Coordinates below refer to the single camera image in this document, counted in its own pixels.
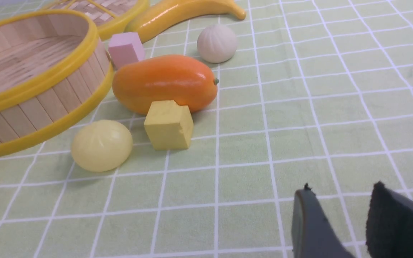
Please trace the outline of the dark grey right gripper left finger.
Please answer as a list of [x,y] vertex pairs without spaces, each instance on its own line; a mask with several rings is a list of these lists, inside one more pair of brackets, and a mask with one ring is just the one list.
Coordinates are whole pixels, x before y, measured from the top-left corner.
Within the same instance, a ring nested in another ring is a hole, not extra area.
[[335,234],[308,183],[294,194],[292,252],[295,258],[354,257]]

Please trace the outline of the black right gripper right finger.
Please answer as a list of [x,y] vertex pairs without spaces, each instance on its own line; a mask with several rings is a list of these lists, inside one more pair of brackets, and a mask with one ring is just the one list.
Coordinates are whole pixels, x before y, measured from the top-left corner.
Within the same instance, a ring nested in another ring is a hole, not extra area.
[[372,258],[413,258],[413,200],[380,181],[371,193],[366,247]]

